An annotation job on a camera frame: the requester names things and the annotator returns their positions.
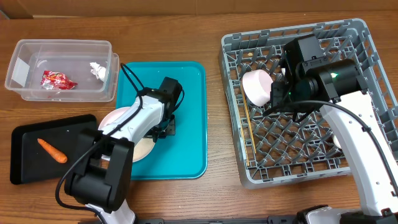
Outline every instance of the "snack wrapper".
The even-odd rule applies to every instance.
[[[44,71],[40,84],[46,90],[71,90],[77,85],[77,83],[69,80],[64,73],[51,71]]]

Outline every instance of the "white cup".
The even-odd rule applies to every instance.
[[[242,78],[243,90],[256,106],[263,106],[271,98],[272,78],[264,70],[246,72]]]

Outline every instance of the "gray dish rack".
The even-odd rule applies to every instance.
[[[361,19],[227,34],[221,40],[221,77],[231,113],[233,142],[241,183],[248,189],[273,187],[350,173],[344,154],[320,113],[300,123],[292,114],[263,117],[271,106],[257,107],[245,96],[245,72],[263,69],[284,79],[279,67],[284,44],[315,34],[330,61],[353,59],[365,77],[380,129],[398,158],[397,100],[366,23]]]

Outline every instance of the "carrot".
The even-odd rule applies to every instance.
[[[58,149],[45,142],[43,139],[37,139],[37,142],[59,163],[66,163],[67,156]]]

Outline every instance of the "wooden table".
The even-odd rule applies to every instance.
[[[313,205],[359,207],[351,176],[246,190],[239,181],[231,119],[223,94],[218,52],[225,34],[360,17],[372,33],[389,81],[398,90],[398,13],[300,12],[223,16],[101,17],[0,21],[0,83],[20,39],[108,40],[121,62],[194,60],[206,69],[208,99],[208,168],[197,180],[132,182],[127,201],[141,218],[238,218],[295,214]],[[0,223],[76,223],[90,212],[57,205],[58,180],[12,185],[9,181],[11,132],[23,124],[94,114],[98,121],[115,107],[110,103],[28,102],[0,87]],[[66,203],[75,199],[62,195]]]

